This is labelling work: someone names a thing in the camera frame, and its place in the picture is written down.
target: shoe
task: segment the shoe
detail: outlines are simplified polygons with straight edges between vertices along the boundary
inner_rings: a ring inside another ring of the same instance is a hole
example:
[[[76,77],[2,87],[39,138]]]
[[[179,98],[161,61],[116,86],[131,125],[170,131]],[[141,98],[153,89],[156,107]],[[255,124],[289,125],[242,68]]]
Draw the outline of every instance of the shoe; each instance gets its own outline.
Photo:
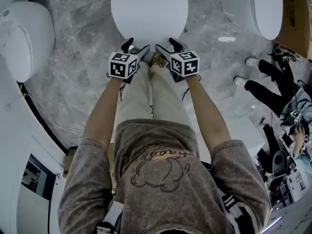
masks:
[[[247,83],[247,79],[243,78],[242,76],[235,76],[233,79],[234,83],[239,87],[245,87]]]
[[[267,118],[263,117],[261,122],[260,122],[260,126],[261,127],[265,127],[266,125],[268,125],[268,121],[267,121]]]
[[[255,57],[247,57],[245,60],[245,64],[248,67],[259,68],[259,60]]]
[[[154,53],[150,64],[151,66],[157,65],[160,68],[163,68],[166,66],[166,61],[161,57],[159,53]]]

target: white toilet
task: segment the white toilet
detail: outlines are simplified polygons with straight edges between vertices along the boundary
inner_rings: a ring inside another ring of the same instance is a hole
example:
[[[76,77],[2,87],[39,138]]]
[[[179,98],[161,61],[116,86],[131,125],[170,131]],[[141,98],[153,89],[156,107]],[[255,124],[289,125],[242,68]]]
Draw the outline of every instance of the white toilet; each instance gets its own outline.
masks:
[[[168,47],[169,38],[177,39],[185,27],[188,0],[111,0],[116,26],[122,36],[134,38],[134,45],[155,44]]]
[[[0,13],[0,54],[12,77],[27,81],[44,66],[54,48],[49,11],[34,2],[14,2]]]
[[[227,17],[266,39],[275,39],[282,26],[283,0],[221,0]]]

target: marble floor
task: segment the marble floor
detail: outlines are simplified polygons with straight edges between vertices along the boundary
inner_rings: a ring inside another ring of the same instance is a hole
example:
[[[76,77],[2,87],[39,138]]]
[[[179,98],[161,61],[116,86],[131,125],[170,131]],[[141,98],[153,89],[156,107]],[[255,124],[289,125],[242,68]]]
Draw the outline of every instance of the marble floor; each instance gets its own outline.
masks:
[[[110,0],[37,0],[51,12],[56,44],[46,67],[25,86],[42,110],[58,125],[83,130],[86,120],[105,88],[109,55],[122,41],[110,9]],[[231,37],[234,41],[223,41]],[[244,65],[248,56],[271,61],[267,54],[272,42],[233,24],[222,11],[220,0],[189,0],[189,14],[180,40],[200,55],[201,83],[227,119],[247,115],[263,134],[259,122],[271,120],[271,110],[244,88],[236,87],[233,77],[241,75],[260,82],[278,93],[271,79]],[[304,58],[291,63],[295,80],[306,81],[310,65]],[[175,85],[182,98],[185,82]],[[204,148],[190,95],[183,101]],[[65,147],[78,144],[73,133],[60,129],[42,114]],[[273,115],[273,127],[279,123]]]

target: beige pants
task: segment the beige pants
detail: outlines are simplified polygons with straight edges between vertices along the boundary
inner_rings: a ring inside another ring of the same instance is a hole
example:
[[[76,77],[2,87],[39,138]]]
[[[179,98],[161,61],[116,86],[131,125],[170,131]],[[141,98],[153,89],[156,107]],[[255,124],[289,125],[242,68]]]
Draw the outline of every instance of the beige pants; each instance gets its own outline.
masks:
[[[150,85],[153,91],[153,118],[191,126],[185,107],[174,92],[168,79],[167,68],[140,62],[140,69],[130,85],[126,85],[124,97],[117,114],[117,125],[130,119],[152,119]]]

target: black pants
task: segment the black pants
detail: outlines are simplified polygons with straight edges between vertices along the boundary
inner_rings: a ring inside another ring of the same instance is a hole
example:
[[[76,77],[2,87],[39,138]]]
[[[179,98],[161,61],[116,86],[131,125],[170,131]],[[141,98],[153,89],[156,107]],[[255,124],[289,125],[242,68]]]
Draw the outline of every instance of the black pants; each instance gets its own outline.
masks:
[[[258,160],[262,166],[262,168],[269,174],[273,173],[273,157],[274,154],[280,149],[279,145],[277,143],[277,140],[274,136],[273,128],[270,125],[266,125],[263,128],[263,131],[265,133],[265,136],[267,137],[269,149],[270,149],[270,155],[267,155],[267,153],[261,149],[259,151]]]
[[[282,67],[283,72],[265,60],[260,60],[259,70],[260,72],[271,76],[272,79],[276,81],[282,96],[271,92],[269,89],[253,80],[249,80],[246,83],[245,89],[251,92],[254,97],[267,105],[278,117],[280,117],[283,108],[291,101],[295,93],[298,92],[299,86],[293,82],[293,73],[288,62],[281,60],[278,63]]]

